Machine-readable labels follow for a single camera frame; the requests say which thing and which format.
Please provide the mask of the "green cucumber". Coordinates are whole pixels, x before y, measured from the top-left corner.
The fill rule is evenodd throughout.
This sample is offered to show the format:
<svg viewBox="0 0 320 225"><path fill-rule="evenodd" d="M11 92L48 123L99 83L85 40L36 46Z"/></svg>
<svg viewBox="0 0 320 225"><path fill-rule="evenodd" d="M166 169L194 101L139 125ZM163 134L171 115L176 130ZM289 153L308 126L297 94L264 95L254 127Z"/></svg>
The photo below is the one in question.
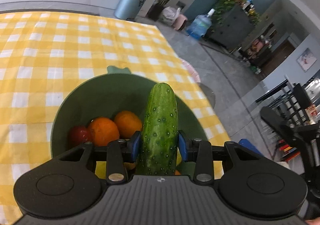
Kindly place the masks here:
<svg viewBox="0 0 320 225"><path fill-rule="evenodd" d="M176 170L178 112L171 86L157 83L149 93L136 174L172 176Z"/></svg>

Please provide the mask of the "red cherry tomato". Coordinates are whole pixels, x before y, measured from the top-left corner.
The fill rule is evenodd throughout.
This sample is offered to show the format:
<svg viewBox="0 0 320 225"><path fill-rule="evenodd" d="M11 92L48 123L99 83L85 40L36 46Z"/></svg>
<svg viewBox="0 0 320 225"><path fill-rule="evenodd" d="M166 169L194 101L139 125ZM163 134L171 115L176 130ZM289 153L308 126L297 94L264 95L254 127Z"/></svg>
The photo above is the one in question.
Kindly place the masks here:
<svg viewBox="0 0 320 225"><path fill-rule="evenodd" d="M85 142L92 142L92 136L86 126L74 126L68 132L68 147L73 148Z"/></svg>

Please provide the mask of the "orange mandarin left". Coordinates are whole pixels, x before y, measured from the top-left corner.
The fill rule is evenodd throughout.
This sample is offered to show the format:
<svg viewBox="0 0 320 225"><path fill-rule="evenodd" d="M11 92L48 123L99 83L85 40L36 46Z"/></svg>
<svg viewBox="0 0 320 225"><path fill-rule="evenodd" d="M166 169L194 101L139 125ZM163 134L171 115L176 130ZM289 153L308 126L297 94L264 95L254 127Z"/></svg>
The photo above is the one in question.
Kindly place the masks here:
<svg viewBox="0 0 320 225"><path fill-rule="evenodd" d="M116 124L105 117L99 117L90 122L88 131L95 147L107 146L109 142L120 138Z"/></svg>

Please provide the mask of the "orange mandarin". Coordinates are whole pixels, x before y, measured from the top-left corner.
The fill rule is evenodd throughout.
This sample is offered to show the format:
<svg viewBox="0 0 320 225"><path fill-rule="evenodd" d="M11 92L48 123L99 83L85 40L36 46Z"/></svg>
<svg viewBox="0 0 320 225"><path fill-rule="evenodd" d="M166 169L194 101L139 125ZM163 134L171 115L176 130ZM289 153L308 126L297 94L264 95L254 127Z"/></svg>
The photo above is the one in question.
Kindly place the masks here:
<svg viewBox="0 0 320 225"><path fill-rule="evenodd" d="M114 123L123 138L131 138L135 131L141 131L143 127L140 118L131 111L119 112L114 118Z"/></svg>
<svg viewBox="0 0 320 225"><path fill-rule="evenodd" d="M109 142L120 138L116 124L105 117L99 117L90 122L88 131L95 147L107 146Z"/></svg>

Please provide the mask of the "orange mandarin right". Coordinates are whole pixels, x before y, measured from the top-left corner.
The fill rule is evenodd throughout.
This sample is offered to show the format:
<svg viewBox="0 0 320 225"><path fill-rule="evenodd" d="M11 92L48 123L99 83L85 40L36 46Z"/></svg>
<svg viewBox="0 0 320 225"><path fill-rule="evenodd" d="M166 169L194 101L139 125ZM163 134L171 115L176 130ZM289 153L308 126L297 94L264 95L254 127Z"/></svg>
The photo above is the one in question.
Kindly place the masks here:
<svg viewBox="0 0 320 225"><path fill-rule="evenodd" d="M114 123L123 138L131 138L135 131L141 131L143 127L140 118L131 111L119 112L114 118Z"/></svg>

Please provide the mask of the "black dining table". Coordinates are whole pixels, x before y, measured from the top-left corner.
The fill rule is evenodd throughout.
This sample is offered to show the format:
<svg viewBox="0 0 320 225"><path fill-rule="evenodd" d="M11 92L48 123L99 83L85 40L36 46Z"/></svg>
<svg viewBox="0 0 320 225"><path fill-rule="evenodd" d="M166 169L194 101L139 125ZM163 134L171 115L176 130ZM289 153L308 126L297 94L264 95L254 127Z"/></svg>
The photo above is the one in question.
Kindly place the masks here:
<svg viewBox="0 0 320 225"><path fill-rule="evenodd" d="M288 121L291 126L318 122L316 105L299 83L292 84L289 80L285 80L255 102L260 104L269 99L271 102L267 106Z"/></svg>

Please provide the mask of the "dark grey drawer cabinet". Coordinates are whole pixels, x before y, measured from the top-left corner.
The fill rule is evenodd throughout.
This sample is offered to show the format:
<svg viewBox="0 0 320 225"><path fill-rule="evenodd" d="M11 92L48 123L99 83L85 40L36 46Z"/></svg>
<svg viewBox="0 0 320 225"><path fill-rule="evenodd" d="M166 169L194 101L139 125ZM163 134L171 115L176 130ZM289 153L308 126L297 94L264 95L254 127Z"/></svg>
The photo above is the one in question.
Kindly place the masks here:
<svg viewBox="0 0 320 225"><path fill-rule="evenodd" d="M205 38L227 50L239 47L254 29L254 24L241 6L235 5L222 16L221 23L215 23L207 31Z"/></svg>

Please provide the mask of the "yellow checkered tablecloth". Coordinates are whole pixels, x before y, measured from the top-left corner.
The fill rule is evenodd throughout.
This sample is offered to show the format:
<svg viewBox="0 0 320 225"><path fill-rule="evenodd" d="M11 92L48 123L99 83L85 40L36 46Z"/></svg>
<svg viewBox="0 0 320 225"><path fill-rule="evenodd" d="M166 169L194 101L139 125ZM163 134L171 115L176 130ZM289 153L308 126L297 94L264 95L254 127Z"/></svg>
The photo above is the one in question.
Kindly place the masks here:
<svg viewBox="0 0 320 225"><path fill-rule="evenodd" d="M157 27L66 12L1 14L1 224L21 212L14 182L50 158L58 107L109 66L166 82L214 145L229 139L208 100Z"/></svg>

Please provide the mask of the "blue water jug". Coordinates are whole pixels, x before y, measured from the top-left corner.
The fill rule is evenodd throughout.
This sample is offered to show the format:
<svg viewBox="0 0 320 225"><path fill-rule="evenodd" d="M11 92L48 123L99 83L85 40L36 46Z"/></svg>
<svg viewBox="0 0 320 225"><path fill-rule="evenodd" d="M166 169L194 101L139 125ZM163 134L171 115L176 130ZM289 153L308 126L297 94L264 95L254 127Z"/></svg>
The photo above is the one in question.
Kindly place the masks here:
<svg viewBox="0 0 320 225"><path fill-rule="evenodd" d="M187 27L186 32L195 39L201 39L212 25L212 15L215 9L212 8L207 14L198 15Z"/></svg>

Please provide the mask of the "pink small stool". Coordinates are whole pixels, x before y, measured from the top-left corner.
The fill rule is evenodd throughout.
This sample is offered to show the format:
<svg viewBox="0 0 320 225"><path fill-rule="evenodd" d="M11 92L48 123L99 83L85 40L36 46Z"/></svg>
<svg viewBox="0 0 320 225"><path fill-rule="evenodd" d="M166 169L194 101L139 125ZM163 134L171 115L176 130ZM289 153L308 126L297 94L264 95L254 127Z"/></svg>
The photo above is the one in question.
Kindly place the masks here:
<svg viewBox="0 0 320 225"><path fill-rule="evenodd" d="M179 14L176 20L174 21L172 27L176 31L181 31L184 29L187 21L188 21L188 18L185 15Z"/></svg>

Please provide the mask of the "grey metal trash bin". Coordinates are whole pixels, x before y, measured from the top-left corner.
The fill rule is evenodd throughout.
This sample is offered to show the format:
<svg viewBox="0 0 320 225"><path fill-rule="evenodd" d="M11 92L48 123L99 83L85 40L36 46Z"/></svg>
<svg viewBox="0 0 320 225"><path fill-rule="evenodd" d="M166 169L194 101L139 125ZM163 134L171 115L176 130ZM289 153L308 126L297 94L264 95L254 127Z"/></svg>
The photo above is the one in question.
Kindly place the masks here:
<svg viewBox="0 0 320 225"><path fill-rule="evenodd" d="M114 16L122 20L134 21L146 0L120 0Z"/></svg>

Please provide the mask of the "framed wall picture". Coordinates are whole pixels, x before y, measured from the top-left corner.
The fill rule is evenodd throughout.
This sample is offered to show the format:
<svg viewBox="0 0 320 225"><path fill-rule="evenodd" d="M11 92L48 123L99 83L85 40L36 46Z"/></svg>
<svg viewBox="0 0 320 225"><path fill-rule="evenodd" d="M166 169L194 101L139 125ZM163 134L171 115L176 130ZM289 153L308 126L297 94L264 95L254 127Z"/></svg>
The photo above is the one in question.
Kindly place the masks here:
<svg viewBox="0 0 320 225"><path fill-rule="evenodd" d="M307 72L316 61L317 58L309 48L303 51L302 54L297 58L297 63L300 65L303 72Z"/></svg>

